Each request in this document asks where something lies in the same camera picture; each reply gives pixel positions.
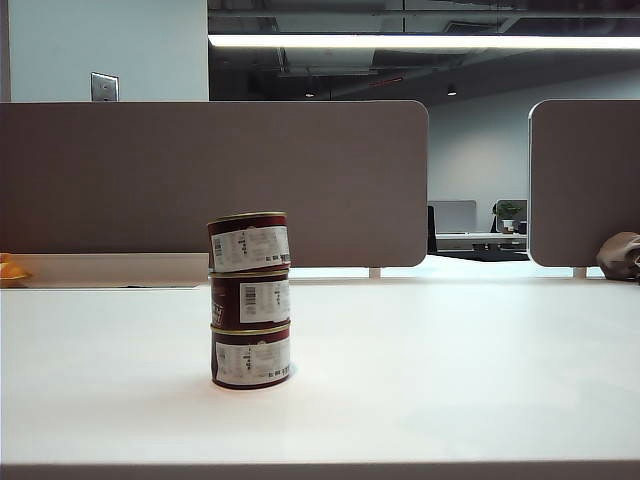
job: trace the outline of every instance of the potted plant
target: potted plant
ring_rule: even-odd
[[[499,202],[493,208],[493,213],[498,216],[498,219],[502,220],[502,225],[506,230],[505,233],[513,233],[513,217],[520,211],[522,211],[522,207],[511,202]]]

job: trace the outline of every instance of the orange object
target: orange object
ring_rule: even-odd
[[[2,286],[10,286],[14,280],[30,277],[31,274],[20,265],[11,261],[10,253],[0,253],[0,282]]]

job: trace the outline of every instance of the ceiling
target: ceiling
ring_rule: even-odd
[[[640,0],[209,0],[209,33],[640,35]],[[216,100],[414,98],[428,104],[640,68],[640,54],[209,48]]]

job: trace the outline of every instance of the red can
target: red can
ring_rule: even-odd
[[[211,326],[213,383],[253,390],[289,376],[289,324],[264,330],[223,330]]]
[[[291,265],[284,212],[220,217],[208,223],[207,229],[215,272],[281,270]]]
[[[212,325],[260,330],[291,321],[289,270],[212,273]]]

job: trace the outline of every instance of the desk surface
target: desk surface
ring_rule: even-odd
[[[468,262],[429,262],[439,275],[295,280],[292,378],[249,392],[210,381],[208,287],[3,290],[6,478],[46,478],[29,471],[46,464],[82,478],[96,465],[264,463],[384,464],[422,478],[476,462],[502,478],[500,465],[531,461],[587,478],[559,468],[573,460],[637,478],[640,288],[474,279],[459,274]],[[447,278],[447,265],[458,273]],[[277,478],[300,478],[291,472]]]
[[[490,232],[468,232],[468,233],[436,233],[438,240],[526,240],[527,236],[521,233],[490,233]]]

